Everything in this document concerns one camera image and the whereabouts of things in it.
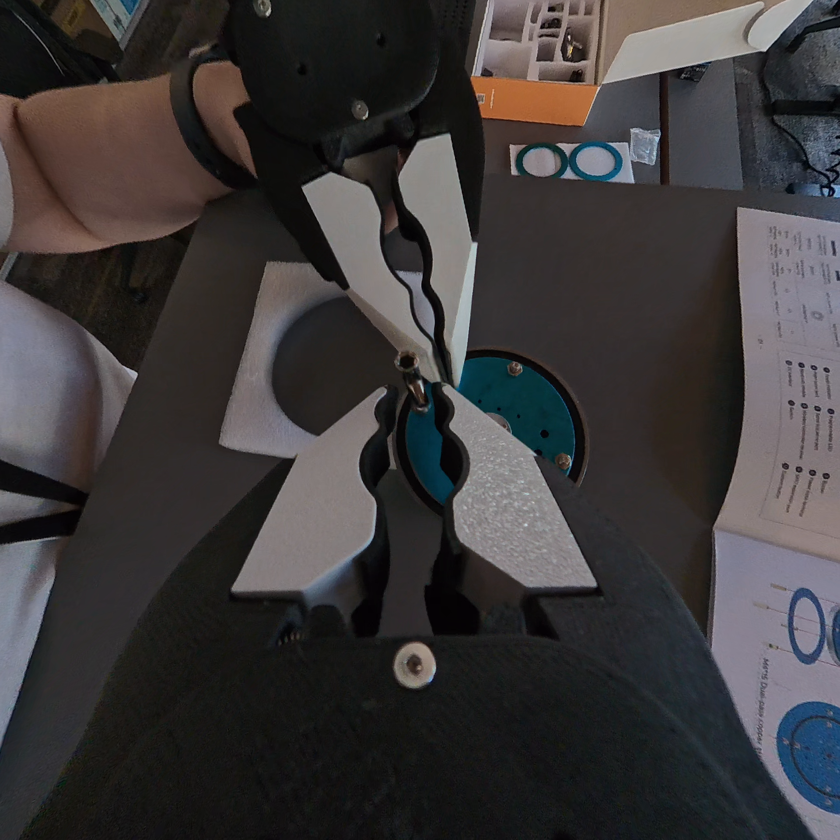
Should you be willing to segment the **teal round metal disc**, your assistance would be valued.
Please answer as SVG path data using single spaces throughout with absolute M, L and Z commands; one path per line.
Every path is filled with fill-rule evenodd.
M 510 361 L 522 364 L 520 376 L 510 377 Z M 571 455 L 574 464 L 567 477 L 580 484 L 588 459 L 587 432 L 578 402 L 556 374 L 520 353 L 470 350 L 458 392 L 479 410 L 505 421 L 511 434 L 535 455 L 553 464 L 558 453 Z M 434 406 L 426 415 L 418 415 L 405 397 L 393 441 L 395 463 L 410 491 L 441 515 L 454 485 L 440 466 L 443 439 L 435 425 Z

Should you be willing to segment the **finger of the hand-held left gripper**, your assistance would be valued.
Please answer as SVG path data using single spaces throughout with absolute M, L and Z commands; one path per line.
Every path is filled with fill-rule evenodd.
M 433 341 L 421 330 L 407 284 L 383 249 L 382 211 L 373 190 L 340 174 L 325 174 L 302 191 L 347 281 L 347 294 L 396 351 L 411 351 L 421 375 L 443 382 Z
M 477 242 L 473 240 L 449 134 L 418 141 L 398 176 L 407 212 L 428 245 L 423 258 L 429 291 L 439 302 L 435 342 L 446 351 L 449 380 L 460 384 L 472 309 Z

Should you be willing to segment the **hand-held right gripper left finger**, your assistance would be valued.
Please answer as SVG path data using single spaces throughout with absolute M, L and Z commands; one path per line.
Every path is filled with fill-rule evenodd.
M 377 635 L 390 571 L 377 486 L 397 401 L 396 387 L 378 388 L 295 459 L 233 596 L 333 606 L 356 635 Z

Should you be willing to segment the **orange white cardboard box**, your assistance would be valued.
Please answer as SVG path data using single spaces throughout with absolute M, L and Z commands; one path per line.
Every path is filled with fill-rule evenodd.
M 767 50 L 809 1 L 476 3 L 484 119 L 583 126 L 606 84 Z

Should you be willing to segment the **black bag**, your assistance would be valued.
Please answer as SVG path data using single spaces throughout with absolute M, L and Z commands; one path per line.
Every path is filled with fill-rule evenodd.
M 120 81 L 118 41 L 91 2 L 1 2 L 1 92 Z

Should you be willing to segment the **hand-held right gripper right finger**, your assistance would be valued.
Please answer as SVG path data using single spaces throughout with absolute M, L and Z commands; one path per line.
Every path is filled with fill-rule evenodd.
M 427 584 L 434 634 L 476 634 L 499 613 L 525 624 L 534 597 L 596 593 L 537 456 L 452 386 L 432 394 L 440 465 L 454 486 Z

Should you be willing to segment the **white foam sheet with hole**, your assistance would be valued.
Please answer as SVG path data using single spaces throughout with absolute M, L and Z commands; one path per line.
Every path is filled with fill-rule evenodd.
M 386 385 L 396 350 L 309 264 L 266 264 L 219 443 L 292 458 Z

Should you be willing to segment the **person's left forearm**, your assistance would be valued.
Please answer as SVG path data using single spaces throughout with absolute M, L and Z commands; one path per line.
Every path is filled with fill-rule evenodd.
M 171 76 L 1 97 L 2 250 L 89 253 L 196 221 L 233 191 L 187 148 Z

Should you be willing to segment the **white instruction booklet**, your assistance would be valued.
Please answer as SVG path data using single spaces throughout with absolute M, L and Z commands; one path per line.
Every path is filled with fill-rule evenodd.
M 839 225 L 739 208 L 742 432 L 710 645 L 754 748 L 839 837 Z

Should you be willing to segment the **white blue banner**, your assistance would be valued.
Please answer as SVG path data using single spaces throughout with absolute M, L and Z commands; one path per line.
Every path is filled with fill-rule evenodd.
M 132 37 L 150 1 L 90 1 L 120 47 Z

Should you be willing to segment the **metal T-handle socket wrench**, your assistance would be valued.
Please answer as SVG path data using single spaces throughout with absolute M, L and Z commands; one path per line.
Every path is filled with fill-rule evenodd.
M 394 365 L 406 388 L 411 411 L 426 415 L 431 405 L 426 393 L 426 380 L 422 373 L 422 358 L 412 350 L 398 351 Z

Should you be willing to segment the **black wristband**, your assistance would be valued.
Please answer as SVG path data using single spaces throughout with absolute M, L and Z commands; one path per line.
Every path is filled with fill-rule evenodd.
M 228 58 L 218 43 L 194 49 L 171 71 L 170 102 L 177 128 L 186 148 L 204 170 L 231 190 L 248 190 L 258 185 L 256 178 L 216 147 L 197 110 L 193 82 L 199 67 Z

